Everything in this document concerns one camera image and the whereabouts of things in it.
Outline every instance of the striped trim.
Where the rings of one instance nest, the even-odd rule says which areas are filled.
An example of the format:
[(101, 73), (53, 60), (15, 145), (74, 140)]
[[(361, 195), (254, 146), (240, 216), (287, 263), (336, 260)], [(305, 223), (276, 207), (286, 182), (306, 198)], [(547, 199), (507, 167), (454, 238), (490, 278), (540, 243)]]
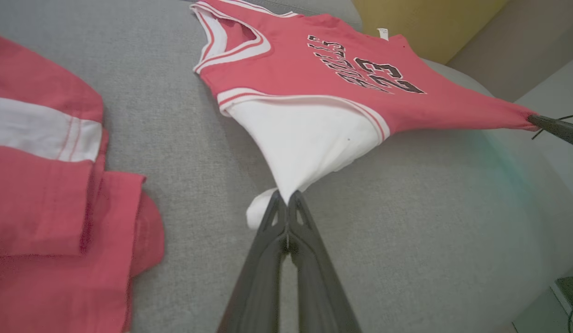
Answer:
[(220, 19), (229, 19), (231, 21), (236, 21), (241, 25), (248, 27), (255, 36), (255, 39), (248, 40), (247, 42), (240, 44), (239, 46), (235, 47), (232, 50), (225, 51), (216, 55), (211, 55), (210, 51), (208, 52), (206, 51), (208, 46), (214, 46), (216, 40), (224, 40), (224, 42), (221, 42), (218, 45), (223, 45), (224, 46), (223, 48), (225, 48), (227, 45), (227, 34), (218, 21), (214, 20), (213, 23), (213, 21), (206, 19), (206, 14), (200, 13), (202, 15), (201, 16), (202, 20), (200, 22), (204, 23), (202, 26), (207, 31), (206, 36), (209, 38), (209, 40), (208, 44), (205, 46), (205, 50), (202, 52), (202, 59), (200, 63), (198, 63), (194, 67), (194, 72), (198, 74), (200, 74), (203, 68), (206, 68), (210, 65), (235, 62), (242, 59), (247, 59), (249, 57), (254, 57), (266, 53), (270, 51), (270, 49), (272, 48), (272, 46), (270, 46), (270, 42), (268, 42), (268, 39), (265, 38), (265, 36), (263, 36), (261, 32), (257, 31), (255, 28), (251, 27), (247, 23), (240, 21), (239, 19), (236, 19), (234, 17), (230, 17), (229, 15), (219, 11), (218, 9), (213, 8), (212, 6), (210, 6), (205, 2), (198, 2), (196, 4), (191, 5), (190, 8), (197, 15), (198, 13), (200, 13), (200, 10), (202, 10), (206, 14), (211, 15), (211, 17), (212, 15), (214, 15), (215, 17), (218, 17)]
[(50, 160), (95, 162), (101, 138), (98, 122), (0, 97), (0, 146)]
[(273, 13), (273, 12), (269, 11), (268, 9), (262, 7), (262, 6), (250, 4), (249, 2), (246, 2), (243, 0), (220, 0), (220, 1), (227, 2), (227, 4), (232, 4), (232, 5), (248, 8), (248, 9), (251, 9), (251, 10), (257, 11), (257, 12), (268, 13), (268, 14), (270, 14), (272, 16), (276, 16), (276, 17), (288, 18), (288, 17), (295, 17), (298, 15), (297, 13), (292, 12), (292, 11), (287, 12), (287, 13), (276, 14), (276, 13)]
[(329, 95), (288, 95), (288, 96), (269, 95), (267, 93), (263, 93), (250, 88), (229, 89), (217, 95), (219, 109), (221, 110), (221, 113), (223, 115), (228, 117), (230, 117), (230, 115), (226, 111), (227, 108), (231, 107), (234, 104), (244, 101), (251, 101), (254, 99), (267, 99), (267, 100), (271, 99), (278, 101), (293, 101), (301, 99), (330, 99), (332, 101), (344, 103), (349, 107), (352, 107), (355, 111), (358, 111), (362, 115), (364, 115), (375, 127), (375, 130), (381, 137), (382, 141), (384, 141), (390, 136), (390, 127), (387, 126), (387, 123), (382, 118), (382, 116), (380, 116), (372, 108), (369, 108), (363, 104), (354, 101), (350, 101), (349, 99), (342, 99), (340, 97), (329, 96)]

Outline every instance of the black metal tongs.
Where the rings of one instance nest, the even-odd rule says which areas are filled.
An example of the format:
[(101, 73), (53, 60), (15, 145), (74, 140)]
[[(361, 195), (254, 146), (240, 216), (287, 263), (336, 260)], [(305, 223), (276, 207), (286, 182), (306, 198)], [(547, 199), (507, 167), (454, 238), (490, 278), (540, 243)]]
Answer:
[(277, 333), (280, 266), (299, 270), (299, 331), (360, 333), (358, 321), (301, 192), (287, 206), (274, 192), (217, 333)]

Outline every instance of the red basketball jersey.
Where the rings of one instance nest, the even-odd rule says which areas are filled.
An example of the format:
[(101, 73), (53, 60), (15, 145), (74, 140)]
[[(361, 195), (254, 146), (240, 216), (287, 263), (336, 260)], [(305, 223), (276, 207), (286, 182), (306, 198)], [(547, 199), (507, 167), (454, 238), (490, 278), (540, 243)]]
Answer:
[(447, 80), (401, 35), (387, 41), (328, 14), (276, 15), (242, 0), (202, 0), (192, 10), (208, 36), (194, 70), (221, 111), (323, 97), (362, 112), (382, 140), (412, 129), (536, 129), (527, 121), (535, 112)]

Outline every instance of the yellow wall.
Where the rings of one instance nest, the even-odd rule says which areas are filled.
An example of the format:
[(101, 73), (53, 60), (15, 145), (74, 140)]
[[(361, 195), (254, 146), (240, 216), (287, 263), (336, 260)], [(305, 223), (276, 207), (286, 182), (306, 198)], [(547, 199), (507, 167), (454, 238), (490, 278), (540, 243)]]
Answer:
[(420, 57), (447, 63), (507, 0), (353, 0), (364, 32), (403, 34)]

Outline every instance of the gray couch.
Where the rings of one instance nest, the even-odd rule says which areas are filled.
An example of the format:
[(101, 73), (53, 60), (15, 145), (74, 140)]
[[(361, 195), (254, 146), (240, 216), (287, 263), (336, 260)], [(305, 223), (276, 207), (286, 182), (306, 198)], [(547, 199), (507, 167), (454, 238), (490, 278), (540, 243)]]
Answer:
[[(348, 0), (282, 1), (259, 4), (328, 12), (361, 28)], [(274, 186), (254, 141), (192, 73), (206, 37), (188, 6), (0, 0), (0, 35), (102, 95), (107, 168), (148, 177), (166, 254), (134, 284), (133, 333), (215, 331), (255, 234), (245, 210)], [(563, 184), (543, 163), (522, 172), (513, 158), (523, 149), (498, 144), (516, 140), (513, 132), (394, 135), (305, 193), (365, 332), (489, 333), (573, 263), (573, 226), (556, 222), (571, 221), (573, 209), (564, 197), (552, 201)], [(289, 261), (282, 285), (282, 331), (295, 332)]]

